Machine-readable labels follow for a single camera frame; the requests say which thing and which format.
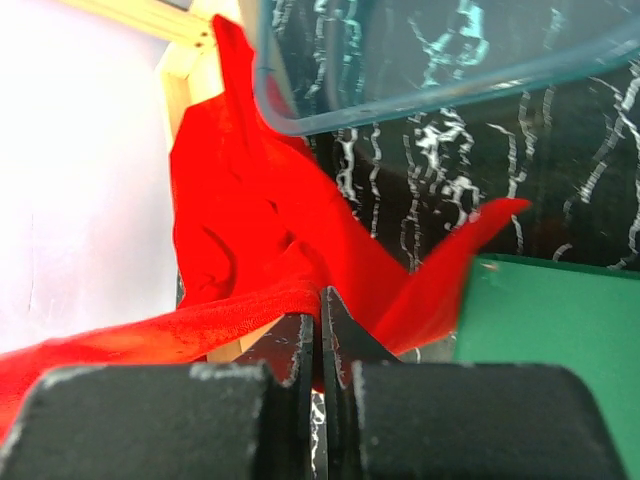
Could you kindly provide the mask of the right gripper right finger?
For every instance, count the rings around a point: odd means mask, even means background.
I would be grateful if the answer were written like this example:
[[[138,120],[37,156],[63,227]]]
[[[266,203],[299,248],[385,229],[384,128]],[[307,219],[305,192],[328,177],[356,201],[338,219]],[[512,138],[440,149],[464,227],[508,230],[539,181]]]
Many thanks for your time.
[[[585,383],[556,365],[404,363],[323,291],[332,479],[624,479]]]

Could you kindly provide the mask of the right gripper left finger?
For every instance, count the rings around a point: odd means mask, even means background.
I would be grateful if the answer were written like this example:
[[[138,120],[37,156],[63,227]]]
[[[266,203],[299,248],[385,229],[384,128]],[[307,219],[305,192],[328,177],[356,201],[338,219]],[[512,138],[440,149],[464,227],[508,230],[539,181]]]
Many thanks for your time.
[[[28,395],[5,479],[307,479],[314,321],[288,315],[233,363],[74,366]]]

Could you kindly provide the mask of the red t shirt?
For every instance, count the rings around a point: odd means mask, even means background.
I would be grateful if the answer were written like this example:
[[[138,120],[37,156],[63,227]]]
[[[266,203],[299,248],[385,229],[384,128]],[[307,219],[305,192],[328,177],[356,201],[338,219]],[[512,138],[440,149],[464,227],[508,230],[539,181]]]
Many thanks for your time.
[[[3,432],[53,368],[191,363],[285,314],[318,316],[328,286],[393,354],[440,340],[456,327],[473,256],[526,209],[524,199],[484,204],[408,272],[353,216],[305,141],[263,122],[241,26],[217,15],[212,27],[225,89],[186,110],[170,154],[182,303],[3,354]]]

